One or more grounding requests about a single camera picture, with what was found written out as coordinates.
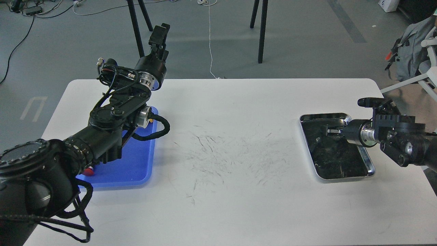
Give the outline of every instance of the table surface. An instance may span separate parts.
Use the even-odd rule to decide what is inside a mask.
[[[42,137],[85,127],[105,90],[72,81]],[[437,243],[437,197],[420,167],[400,168],[374,147],[373,177],[316,177],[299,117],[368,119],[372,109],[356,104],[362,97],[382,95],[369,79],[166,80],[148,103],[171,124],[156,140],[152,177],[94,192],[88,245]],[[59,242],[82,245],[41,226],[26,245]]]

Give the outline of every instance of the plastic tray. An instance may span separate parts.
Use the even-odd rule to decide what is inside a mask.
[[[158,110],[152,107],[154,114]],[[147,136],[156,132],[158,122],[154,120],[145,129],[138,128],[136,133]],[[77,178],[90,182],[94,187],[136,186],[146,182],[152,174],[155,140],[141,142],[129,139],[122,150],[122,158],[100,163],[94,167],[93,176],[78,175]]]

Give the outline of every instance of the stainless steel tray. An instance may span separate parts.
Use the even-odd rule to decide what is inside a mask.
[[[346,181],[370,177],[375,173],[375,167],[364,147],[322,134],[322,126],[344,126],[350,121],[351,117],[345,113],[308,114],[300,117],[314,169],[323,180]]]

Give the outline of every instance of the black tripod leg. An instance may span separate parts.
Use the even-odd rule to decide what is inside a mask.
[[[250,28],[253,28],[253,26],[255,25],[255,19],[257,17],[259,4],[260,4],[260,0],[255,0],[255,2],[253,3],[252,18],[250,19]]]
[[[258,49],[258,63],[263,63],[264,37],[266,35],[266,21],[267,21],[267,3],[268,0],[263,0],[263,8],[261,11],[261,32],[260,32],[260,47]]]
[[[152,23],[150,22],[149,14],[147,14],[147,10],[146,7],[144,6],[143,0],[138,0],[138,3],[139,3],[139,8],[141,9],[141,12],[144,16],[144,19],[146,20],[149,31],[153,31]]]
[[[144,56],[144,49],[142,47],[141,35],[139,33],[138,21],[136,19],[134,3],[133,0],[127,0],[127,2],[129,7],[129,13],[131,14],[132,27],[134,28],[135,39],[137,41],[138,53],[139,53],[139,57],[141,58]]]

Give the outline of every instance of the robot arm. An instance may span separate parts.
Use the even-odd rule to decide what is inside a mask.
[[[23,245],[36,225],[63,232],[80,242],[88,242],[93,232],[85,207],[91,199],[91,184],[76,179],[90,165],[121,158],[128,139],[140,141],[167,134],[169,123],[147,106],[151,91],[161,88],[166,74],[165,40],[170,26],[156,26],[150,37],[151,52],[141,57],[135,69],[120,67],[115,60],[99,59],[101,83],[109,87],[90,112],[88,126],[64,141],[38,139],[17,145],[0,155],[0,245]],[[149,119],[160,121],[164,130],[149,136],[135,133]],[[79,186],[87,193],[81,200]],[[73,211],[65,209],[73,204]],[[60,218],[79,216],[84,226]],[[87,232],[79,239],[47,223]]]
[[[401,115],[394,102],[383,98],[362,98],[358,105],[373,108],[371,120],[354,119],[336,131],[349,143],[373,147],[379,143],[384,154],[401,167],[426,165],[437,172],[437,134],[426,133],[425,124],[415,123],[414,116]]]

